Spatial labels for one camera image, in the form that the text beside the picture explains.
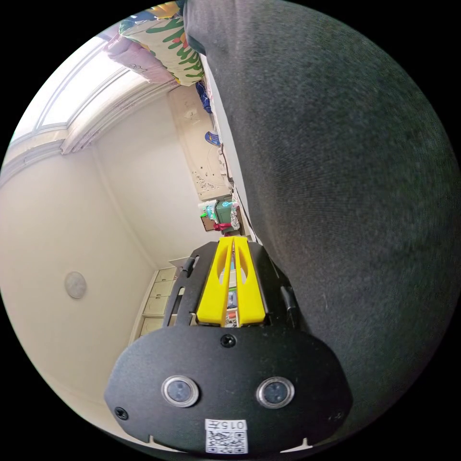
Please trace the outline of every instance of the drawer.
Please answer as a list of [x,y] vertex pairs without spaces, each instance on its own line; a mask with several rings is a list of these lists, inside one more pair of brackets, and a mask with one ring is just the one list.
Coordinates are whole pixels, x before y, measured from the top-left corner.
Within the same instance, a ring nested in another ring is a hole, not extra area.
[[140,336],[144,336],[151,331],[162,328],[163,318],[145,318]]
[[144,315],[164,315],[168,299],[168,296],[149,298],[144,308]]
[[[219,276],[219,282],[222,285],[222,282],[224,280],[224,274],[221,272],[221,275]],[[237,286],[237,273],[235,269],[232,269],[229,272],[229,288],[235,288]]]
[[166,282],[174,279],[174,274],[176,274],[176,267],[169,267],[168,269],[161,269],[158,271],[156,282]]
[[150,296],[156,298],[158,296],[169,296],[173,288],[173,280],[168,282],[155,282],[150,292]]
[[177,317],[177,314],[173,314],[171,316],[170,323],[168,323],[169,327],[172,327],[176,323],[176,317]]

